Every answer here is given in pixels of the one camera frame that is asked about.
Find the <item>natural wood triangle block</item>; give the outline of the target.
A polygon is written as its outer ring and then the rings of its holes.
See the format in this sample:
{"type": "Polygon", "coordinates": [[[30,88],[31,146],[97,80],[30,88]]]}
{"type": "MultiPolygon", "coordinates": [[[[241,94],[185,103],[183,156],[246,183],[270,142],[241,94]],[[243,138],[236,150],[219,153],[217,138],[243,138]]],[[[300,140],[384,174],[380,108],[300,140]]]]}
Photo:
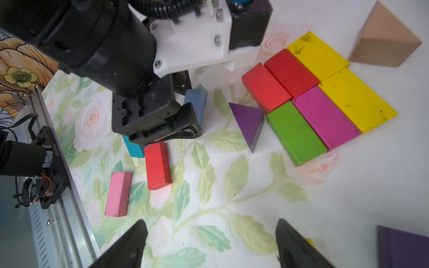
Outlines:
{"type": "Polygon", "coordinates": [[[423,41],[380,1],[376,1],[356,39],[349,61],[401,66],[423,41]]]}

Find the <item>yellow block long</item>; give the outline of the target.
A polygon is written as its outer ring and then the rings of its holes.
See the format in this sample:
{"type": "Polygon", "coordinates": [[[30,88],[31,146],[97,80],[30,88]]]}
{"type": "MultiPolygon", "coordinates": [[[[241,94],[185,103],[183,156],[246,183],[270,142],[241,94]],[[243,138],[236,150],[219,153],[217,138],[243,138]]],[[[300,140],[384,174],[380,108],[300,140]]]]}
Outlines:
{"type": "Polygon", "coordinates": [[[287,50],[296,57],[319,81],[324,81],[350,63],[311,31],[308,31],[287,50]]]}

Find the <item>green block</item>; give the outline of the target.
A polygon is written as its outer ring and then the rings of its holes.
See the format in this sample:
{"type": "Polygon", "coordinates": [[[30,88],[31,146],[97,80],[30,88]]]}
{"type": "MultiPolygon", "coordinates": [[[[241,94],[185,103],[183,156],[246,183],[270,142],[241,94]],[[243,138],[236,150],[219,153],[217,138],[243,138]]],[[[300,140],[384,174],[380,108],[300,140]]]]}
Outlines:
{"type": "Polygon", "coordinates": [[[267,120],[295,166],[301,166],[328,151],[291,101],[271,111],[267,120]]]}

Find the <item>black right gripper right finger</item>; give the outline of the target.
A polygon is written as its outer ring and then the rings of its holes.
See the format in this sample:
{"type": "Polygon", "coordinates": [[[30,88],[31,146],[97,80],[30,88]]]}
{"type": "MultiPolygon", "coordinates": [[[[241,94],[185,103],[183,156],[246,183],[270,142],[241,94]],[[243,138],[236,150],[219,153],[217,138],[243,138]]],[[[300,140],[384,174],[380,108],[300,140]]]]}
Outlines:
{"type": "Polygon", "coordinates": [[[278,220],[275,238],[281,268],[334,268],[283,218],[278,220]]]}

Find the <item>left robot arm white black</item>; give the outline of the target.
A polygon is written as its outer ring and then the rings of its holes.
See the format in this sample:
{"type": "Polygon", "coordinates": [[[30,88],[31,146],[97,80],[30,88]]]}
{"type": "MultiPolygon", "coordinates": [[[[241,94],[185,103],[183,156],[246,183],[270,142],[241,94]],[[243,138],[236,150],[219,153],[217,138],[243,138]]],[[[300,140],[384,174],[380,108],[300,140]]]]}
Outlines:
{"type": "Polygon", "coordinates": [[[154,73],[155,37],[129,1],[2,1],[1,29],[109,89],[112,130],[132,143],[201,136],[193,106],[175,100],[174,75],[154,73]]]}

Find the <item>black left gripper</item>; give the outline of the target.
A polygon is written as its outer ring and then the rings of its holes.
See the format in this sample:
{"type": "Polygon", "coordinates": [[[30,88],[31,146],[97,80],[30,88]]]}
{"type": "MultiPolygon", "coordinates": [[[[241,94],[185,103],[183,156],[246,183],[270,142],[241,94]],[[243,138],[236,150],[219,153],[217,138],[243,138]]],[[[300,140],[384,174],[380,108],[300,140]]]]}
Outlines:
{"type": "Polygon", "coordinates": [[[180,71],[152,82],[132,97],[112,95],[112,130],[129,136],[131,143],[150,145],[174,139],[202,136],[191,103],[183,106],[175,94],[185,95],[191,87],[189,73],[180,71]]]}

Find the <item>blue grey triangle block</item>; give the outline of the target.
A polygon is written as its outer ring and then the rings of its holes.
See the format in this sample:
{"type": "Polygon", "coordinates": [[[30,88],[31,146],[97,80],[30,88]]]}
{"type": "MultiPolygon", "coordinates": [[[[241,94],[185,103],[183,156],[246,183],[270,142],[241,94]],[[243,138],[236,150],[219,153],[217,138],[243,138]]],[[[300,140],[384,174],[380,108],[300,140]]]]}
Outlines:
{"type": "Polygon", "coordinates": [[[197,121],[202,128],[204,111],[206,108],[208,93],[206,89],[188,89],[185,92],[184,104],[191,103],[196,113],[197,121]]]}

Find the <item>teal block left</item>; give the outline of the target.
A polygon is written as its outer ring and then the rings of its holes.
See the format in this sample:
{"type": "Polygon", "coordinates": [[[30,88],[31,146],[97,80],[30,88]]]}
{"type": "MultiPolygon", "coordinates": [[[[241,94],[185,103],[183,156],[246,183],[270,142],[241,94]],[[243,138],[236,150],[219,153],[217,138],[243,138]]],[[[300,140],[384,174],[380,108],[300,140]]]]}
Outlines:
{"type": "Polygon", "coordinates": [[[138,144],[131,143],[127,136],[123,136],[122,138],[125,142],[125,145],[126,145],[128,152],[129,152],[131,157],[142,158],[142,159],[145,157],[145,146],[144,145],[138,145],[138,144]]]}

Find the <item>purple triangle block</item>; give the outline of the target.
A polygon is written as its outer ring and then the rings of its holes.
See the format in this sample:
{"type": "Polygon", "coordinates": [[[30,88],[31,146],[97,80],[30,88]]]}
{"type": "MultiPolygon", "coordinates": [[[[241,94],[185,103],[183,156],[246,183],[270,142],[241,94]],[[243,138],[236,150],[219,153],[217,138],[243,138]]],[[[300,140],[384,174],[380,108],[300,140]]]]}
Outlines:
{"type": "Polygon", "coordinates": [[[260,108],[229,103],[231,111],[236,119],[243,137],[251,153],[257,146],[263,124],[265,122],[264,112],[260,108]]]}

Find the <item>pink block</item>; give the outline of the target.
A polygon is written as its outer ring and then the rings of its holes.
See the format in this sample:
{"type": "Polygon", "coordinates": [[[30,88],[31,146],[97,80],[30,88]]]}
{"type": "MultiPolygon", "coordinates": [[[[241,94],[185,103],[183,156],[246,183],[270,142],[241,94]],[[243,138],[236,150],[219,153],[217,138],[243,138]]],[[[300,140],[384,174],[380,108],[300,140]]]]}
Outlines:
{"type": "Polygon", "coordinates": [[[112,173],[106,202],[106,217],[124,217],[127,215],[132,173],[112,173]]]}

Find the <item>aluminium front rail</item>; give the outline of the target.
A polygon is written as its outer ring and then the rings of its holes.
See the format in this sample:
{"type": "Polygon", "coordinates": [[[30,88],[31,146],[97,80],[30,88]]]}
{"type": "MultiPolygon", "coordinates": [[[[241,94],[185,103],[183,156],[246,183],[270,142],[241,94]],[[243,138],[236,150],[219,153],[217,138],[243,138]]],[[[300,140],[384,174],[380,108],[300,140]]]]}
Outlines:
{"type": "Polygon", "coordinates": [[[33,245],[38,268],[89,268],[100,256],[94,235],[85,215],[76,186],[73,183],[64,154],[41,91],[36,90],[26,102],[21,116],[36,113],[34,132],[51,128],[53,148],[63,166],[62,175],[67,179],[63,191],[56,195],[56,202],[43,209],[41,204],[28,209],[33,245]]]}

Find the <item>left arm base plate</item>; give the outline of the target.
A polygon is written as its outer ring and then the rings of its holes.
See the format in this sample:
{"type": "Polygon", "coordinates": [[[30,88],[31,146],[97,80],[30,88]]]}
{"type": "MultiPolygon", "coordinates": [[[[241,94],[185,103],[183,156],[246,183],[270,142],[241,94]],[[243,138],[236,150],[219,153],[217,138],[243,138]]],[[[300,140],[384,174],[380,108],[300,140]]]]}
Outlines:
{"type": "Polygon", "coordinates": [[[30,144],[18,144],[19,155],[29,155],[23,157],[26,163],[19,164],[14,175],[15,208],[40,203],[42,209],[48,209],[70,185],[54,133],[50,127],[43,126],[30,144]]]}

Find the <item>magenta block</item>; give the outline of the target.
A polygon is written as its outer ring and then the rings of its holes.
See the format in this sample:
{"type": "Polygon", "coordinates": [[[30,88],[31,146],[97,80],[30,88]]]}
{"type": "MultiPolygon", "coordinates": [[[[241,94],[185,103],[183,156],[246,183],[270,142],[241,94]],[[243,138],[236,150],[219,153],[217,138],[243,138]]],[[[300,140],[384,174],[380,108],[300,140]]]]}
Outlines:
{"type": "Polygon", "coordinates": [[[318,86],[292,102],[329,151],[362,134],[318,86]]]}

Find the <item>red block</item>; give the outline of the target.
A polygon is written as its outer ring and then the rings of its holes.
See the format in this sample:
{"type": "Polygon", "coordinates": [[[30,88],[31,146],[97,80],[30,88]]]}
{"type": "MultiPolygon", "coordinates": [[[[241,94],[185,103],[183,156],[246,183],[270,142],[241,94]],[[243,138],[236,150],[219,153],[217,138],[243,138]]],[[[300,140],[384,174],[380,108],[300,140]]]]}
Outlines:
{"type": "Polygon", "coordinates": [[[267,115],[292,99],[291,95],[262,64],[242,76],[242,82],[267,115]]]}
{"type": "Polygon", "coordinates": [[[159,142],[145,148],[147,186],[150,191],[172,184],[166,143],[159,142]]]}
{"type": "Polygon", "coordinates": [[[317,86],[319,80],[287,49],[268,59],[264,66],[292,99],[317,86]]]}

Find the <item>purple rectangular block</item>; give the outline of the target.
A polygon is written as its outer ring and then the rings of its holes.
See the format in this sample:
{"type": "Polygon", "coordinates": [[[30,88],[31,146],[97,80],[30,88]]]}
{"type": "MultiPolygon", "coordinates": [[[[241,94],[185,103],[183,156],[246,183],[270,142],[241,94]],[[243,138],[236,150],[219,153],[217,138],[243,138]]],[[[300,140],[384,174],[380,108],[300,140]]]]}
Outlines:
{"type": "Polygon", "coordinates": [[[429,238],[418,234],[377,227],[380,268],[427,268],[429,238]]]}

